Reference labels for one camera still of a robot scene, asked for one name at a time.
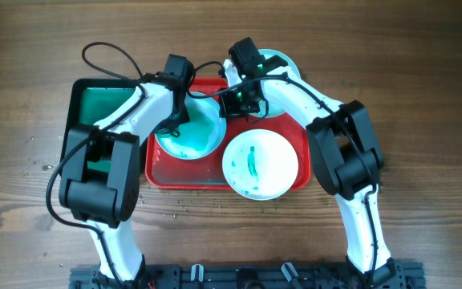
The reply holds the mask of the white plate front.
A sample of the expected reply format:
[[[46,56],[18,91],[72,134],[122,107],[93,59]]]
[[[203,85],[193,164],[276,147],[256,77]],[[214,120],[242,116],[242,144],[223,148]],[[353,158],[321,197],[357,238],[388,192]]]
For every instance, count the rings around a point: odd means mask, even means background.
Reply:
[[[230,187],[255,201],[280,197],[298,175],[298,157],[292,144],[266,129],[234,137],[225,148],[221,166]]]

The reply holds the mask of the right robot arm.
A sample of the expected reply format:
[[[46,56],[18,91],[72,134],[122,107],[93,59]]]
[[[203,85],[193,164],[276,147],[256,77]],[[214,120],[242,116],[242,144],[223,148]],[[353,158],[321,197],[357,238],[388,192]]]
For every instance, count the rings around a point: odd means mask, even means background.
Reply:
[[[384,157],[366,108],[357,100],[344,104],[324,96],[282,57],[262,55],[251,38],[234,43],[228,54],[228,87],[219,93],[224,114],[257,112],[263,100],[305,129],[314,175],[342,215],[347,261],[365,287],[380,285],[391,261],[377,204]]]

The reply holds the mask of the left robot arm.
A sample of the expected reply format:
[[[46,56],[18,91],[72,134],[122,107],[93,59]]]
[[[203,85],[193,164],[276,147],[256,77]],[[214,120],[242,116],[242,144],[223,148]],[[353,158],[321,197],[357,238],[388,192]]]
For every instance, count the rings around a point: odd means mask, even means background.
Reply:
[[[75,288],[147,288],[144,256],[130,217],[140,194],[142,148],[153,133],[179,136],[193,64],[170,55],[163,71],[139,79],[79,79],[72,88],[59,180],[71,226],[89,230],[100,265],[73,271]]]

